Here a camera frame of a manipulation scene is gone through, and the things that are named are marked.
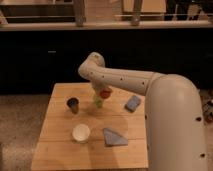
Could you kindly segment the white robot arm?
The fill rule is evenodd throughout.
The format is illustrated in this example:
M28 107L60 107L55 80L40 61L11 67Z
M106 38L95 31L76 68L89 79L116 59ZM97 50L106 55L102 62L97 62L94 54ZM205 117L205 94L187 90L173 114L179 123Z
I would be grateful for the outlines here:
M92 52L78 68L95 92L113 86L145 97L148 171L208 171L199 91L178 74L114 69Z

